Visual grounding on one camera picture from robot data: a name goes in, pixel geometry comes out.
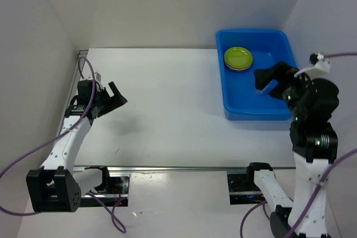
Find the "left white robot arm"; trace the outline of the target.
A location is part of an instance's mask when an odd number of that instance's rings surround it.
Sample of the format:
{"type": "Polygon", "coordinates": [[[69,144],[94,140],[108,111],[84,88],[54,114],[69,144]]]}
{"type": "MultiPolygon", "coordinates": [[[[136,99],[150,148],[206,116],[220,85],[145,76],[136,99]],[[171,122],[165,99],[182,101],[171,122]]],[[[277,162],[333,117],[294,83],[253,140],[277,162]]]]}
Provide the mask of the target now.
{"type": "Polygon", "coordinates": [[[82,196],[97,191],[106,193],[112,185],[107,166],[87,166],[74,170],[75,160],[95,119],[127,103],[115,83],[78,82],[77,94],[65,110],[61,137],[39,169],[30,170],[26,183],[35,212],[74,212],[82,196]]]}

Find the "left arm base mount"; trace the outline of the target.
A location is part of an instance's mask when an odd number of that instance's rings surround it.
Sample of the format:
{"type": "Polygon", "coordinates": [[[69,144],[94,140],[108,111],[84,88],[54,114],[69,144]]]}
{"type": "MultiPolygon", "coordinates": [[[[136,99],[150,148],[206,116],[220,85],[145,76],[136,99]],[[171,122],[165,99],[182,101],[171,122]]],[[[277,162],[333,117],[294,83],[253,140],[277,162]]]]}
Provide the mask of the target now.
{"type": "Polygon", "coordinates": [[[84,172],[74,174],[81,189],[80,207],[98,207],[100,204],[91,196],[94,195],[108,207],[119,201],[119,207],[128,206],[129,172],[84,172]]]}

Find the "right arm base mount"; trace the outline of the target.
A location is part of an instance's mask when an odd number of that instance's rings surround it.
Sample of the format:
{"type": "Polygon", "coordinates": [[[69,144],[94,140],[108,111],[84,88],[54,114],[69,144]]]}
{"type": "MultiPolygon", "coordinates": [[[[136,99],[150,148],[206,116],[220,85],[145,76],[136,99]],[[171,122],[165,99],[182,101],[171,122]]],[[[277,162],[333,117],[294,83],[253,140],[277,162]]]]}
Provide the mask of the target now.
{"type": "Polygon", "coordinates": [[[265,200],[263,193],[250,183],[246,174],[227,174],[229,200],[231,205],[256,204],[265,200]]]}

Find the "clear cup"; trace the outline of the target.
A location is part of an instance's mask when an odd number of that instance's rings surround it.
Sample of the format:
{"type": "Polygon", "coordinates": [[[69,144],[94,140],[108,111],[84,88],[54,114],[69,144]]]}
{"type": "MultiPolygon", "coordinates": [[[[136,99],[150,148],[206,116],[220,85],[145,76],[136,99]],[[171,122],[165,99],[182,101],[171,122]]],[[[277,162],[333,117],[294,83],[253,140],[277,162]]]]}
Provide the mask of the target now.
{"type": "Polygon", "coordinates": [[[277,86],[277,82],[275,80],[270,81],[263,89],[256,89],[255,92],[260,95],[268,95],[271,90],[273,90],[277,86]]]}

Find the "orange plate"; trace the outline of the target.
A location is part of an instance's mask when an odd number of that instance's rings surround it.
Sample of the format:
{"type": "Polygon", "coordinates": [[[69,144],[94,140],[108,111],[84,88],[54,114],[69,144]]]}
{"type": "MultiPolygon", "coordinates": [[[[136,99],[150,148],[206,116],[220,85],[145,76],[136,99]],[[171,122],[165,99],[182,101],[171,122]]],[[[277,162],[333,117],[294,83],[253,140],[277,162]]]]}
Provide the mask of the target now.
{"type": "Polygon", "coordinates": [[[226,65],[226,67],[230,70],[233,70],[233,71],[244,71],[244,70],[247,70],[251,67],[251,65],[246,65],[246,66],[240,66],[240,67],[234,67],[234,66],[230,66],[230,65],[226,65]]]}

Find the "green plate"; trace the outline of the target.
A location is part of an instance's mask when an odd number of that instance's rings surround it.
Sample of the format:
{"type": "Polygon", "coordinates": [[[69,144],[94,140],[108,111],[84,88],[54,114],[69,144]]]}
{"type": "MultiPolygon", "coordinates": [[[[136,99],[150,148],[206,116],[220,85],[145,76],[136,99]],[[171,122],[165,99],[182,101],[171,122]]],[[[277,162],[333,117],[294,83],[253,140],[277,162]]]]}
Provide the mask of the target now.
{"type": "Polygon", "coordinates": [[[231,47],[224,54],[224,63],[234,67],[251,65],[253,56],[246,48],[231,47]]]}

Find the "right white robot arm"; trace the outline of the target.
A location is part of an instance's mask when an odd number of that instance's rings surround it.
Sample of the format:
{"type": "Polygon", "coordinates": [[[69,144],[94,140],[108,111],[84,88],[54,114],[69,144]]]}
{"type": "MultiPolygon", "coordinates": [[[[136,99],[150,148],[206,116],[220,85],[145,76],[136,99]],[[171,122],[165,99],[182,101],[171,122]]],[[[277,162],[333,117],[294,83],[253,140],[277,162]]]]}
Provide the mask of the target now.
{"type": "Polygon", "coordinates": [[[295,192],[290,199],[277,182],[268,163],[252,162],[245,183],[263,193],[271,210],[270,228],[274,237],[329,237],[325,222],[327,203],[326,171],[337,158],[338,138],[329,119],[339,104],[338,87],[308,71],[278,62],[254,70],[255,88],[264,90],[271,81],[277,85],[269,96],[283,100],[292,115],[290,139],[296,165],[295,192]]]}

